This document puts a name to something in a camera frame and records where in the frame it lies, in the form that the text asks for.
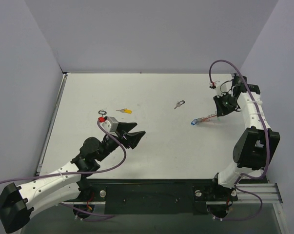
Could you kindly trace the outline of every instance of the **table top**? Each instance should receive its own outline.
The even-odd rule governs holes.
[[[219,82],[231,79],[230,74],[213,77]],[[191,125],[193,119],[215,113],[215,94],[208,74],[68,74],[40,174],[74,158],[86,138],[102,140],[96,122],[103,109],[119,122],[136,122],[132,132],[146,134],[135,149],[127,150],[119,168],[89,178],[213,178],[232,162],[234,145],[244,132],[241,113]],[[185,104],[174,109],[181,100]],[[123,108],[132,114],[116,111]],[[100,170],[122,158],[118,147],[99,162]]]

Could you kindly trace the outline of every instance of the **bolt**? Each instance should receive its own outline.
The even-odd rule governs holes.
[[[201,193],[200,190],[196,190],[196,191],[195,191],[195,195],[199,197],[199,196],[202,196],[202,193]]]
[[[104,190],[101,190],[99,195],[100,195],[100,197],[105,197],[107,195],[107,192]]]
[[[233,191],[231,192],[231,196],[236,196],[236,191],[235,191],[235,190],[233,190]]]

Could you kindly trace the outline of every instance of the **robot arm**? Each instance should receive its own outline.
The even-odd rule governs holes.
[[[136,123],[121,123],[114,117],[102,118],[103,128],[125,148],[134,149],[145,131],[128,133]],[[7,185],[0,195],[0,219],[7,233],[22,228],[39,212],[60,202],[77,198],[85,189],[88,176],[96,172],[104,160],[119,145],[108,135],[100,142],[95,137],[85,140],[80,153],[51,174],[45,175],[29,183],[16,186]]]
[[[251,93],[258,104],[265,126],[268,129],[270,145],[270,161],[274,155],[277,145],[280,141],[278,132],[273,132],[266,121],[262,110],[262,101],[260,100],[260,90],[257,85],[248,84]],[[217,107],[217,116],[225,116],[237,108],[241,109],[245,131],[238,140],[233,150],[233,162],[222,172],[218,174],[218,184],[233,188],[236,181],[242,173],[249,174],[253,171],[265,167],[266,163],[266,141],[263,125],[258,117],[258,111],[255,108],[250,94],[246,91],[240,77],[235,76],[232,83],[232,93],[224,91],[224,87],[216,87],[217,95],[214,101]]]

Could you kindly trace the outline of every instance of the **silver key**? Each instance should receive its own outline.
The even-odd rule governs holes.
[[[175,110],[177,107],[181,106],[182,104],[185,104],[185,101],[184,101],[184,100],[177,102],[176,107],[174,108],[174,110]]]

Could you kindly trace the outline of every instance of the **white wall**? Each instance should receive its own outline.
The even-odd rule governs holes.
[[[0,180],[33,175],[61,79],[25,2],[0,0]]]
[[[25,0],[63,71],[240,67],[277,0]],[[218,64],[214,72],[227,73]]]
[[[294,234],[294,0],[280,0],[242,66],[262,91],[265,115],[281,141],[269,178],[278,182]]]

